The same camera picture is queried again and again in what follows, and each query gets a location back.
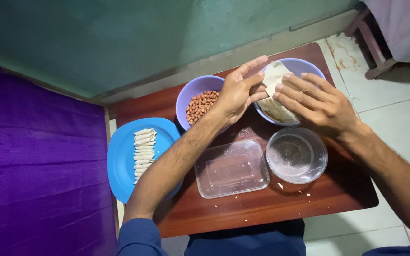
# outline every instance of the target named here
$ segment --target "lavender bowl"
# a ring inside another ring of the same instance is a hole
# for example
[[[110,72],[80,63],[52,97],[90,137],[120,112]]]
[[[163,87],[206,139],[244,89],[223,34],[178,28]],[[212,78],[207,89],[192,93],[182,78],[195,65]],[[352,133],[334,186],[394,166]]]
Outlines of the lavender bowl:
[[[304,61],[301,59],[296,59],[296,58],[286,58],[286,59],[281,59],[277,60],[281,61],[290,72],[293,72],[295,76],[299,77],[302,73],[312,73],[315,75],[320,76],[321,78],[325,79],[325,76],[322,74],[322,72],[313,64],[311,64],[308,61]],[[288,122],[288,123],[282,123],[278,120],[272,119],[271,117],[266,116],[261,108],[259,107],[259,104],[257,102],[254,102],[254,107],[256,108],[257,112],[265,118],[265,120],[281,125],[281,126],[297,126],[300,125],[299,121],[294,121],[294,122]]]
[[[186,108],[188,107],[189,102],[191,102],[191,98],[202,94],[204,91],[221,91],[223,84],[223,78],[217,76],[201,76],[192,79],[185,85],[185,87],[183,87],[179,92],[175,111],[178,122],[185,131],[191,128],[191,125],[186,120]]]

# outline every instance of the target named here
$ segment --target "blue shirt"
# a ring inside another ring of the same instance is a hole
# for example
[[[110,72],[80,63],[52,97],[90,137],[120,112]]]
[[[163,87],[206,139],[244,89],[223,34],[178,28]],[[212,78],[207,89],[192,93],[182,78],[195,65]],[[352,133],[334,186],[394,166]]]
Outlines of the blue shirt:
[[[191,235],[185,256],[305,256],[302,219]],[[124,223],[118,238],[119,256],[168,256],[159,230],[150,219]],[[408,247],[383,247],[363,256],[410,256]]]

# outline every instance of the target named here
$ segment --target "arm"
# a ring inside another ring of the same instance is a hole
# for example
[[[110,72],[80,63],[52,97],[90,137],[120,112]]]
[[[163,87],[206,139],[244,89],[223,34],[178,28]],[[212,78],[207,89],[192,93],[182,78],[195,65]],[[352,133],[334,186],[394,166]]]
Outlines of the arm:
[[[258,85],[263,72],[243,80],[243,75],[265,61],[267,56],[258,57],[225,78],[214,107],[142,175],[126,205],[123,223],[134,218],[151,219],[159,203],[185,177],[219,131],[238,121],[249,104],[268,97],[264,87]]]
[[[368,166],[393,211],[410,228],[410,164],[357,118],[339,90],[313,74],[303,73],[302,79],[286,75],[282,82],[303,93],[278,84],[273,97],[306,127],[335,139]]]

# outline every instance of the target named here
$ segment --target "blue sleeve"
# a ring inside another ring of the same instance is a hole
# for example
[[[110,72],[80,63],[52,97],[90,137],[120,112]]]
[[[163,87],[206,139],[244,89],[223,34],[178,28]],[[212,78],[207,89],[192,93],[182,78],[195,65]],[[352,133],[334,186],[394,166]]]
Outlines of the blue sleeve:
[[[362,256],[410,256],[410,246],[377,248],[363,253]]]
[[[168,256],[161,248],[161,237],[151,219],[131,219],[121,226],[118,256]]]

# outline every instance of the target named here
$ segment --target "blue plate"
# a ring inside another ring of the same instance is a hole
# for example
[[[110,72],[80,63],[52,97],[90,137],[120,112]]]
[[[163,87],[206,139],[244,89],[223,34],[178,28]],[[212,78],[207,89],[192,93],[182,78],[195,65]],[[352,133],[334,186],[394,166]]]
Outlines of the blue plate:
[[[138,119],[121,126],[112,135],[107,152],[107,171],[110,188],[115,197],[126,203],[134,190],[134,132],[154,128],[156,144],[154,159],[157,159],[179,139],[179,132],[171,121],[163,118]],[[183,180],[166,196],[172,198],[183,184]]]

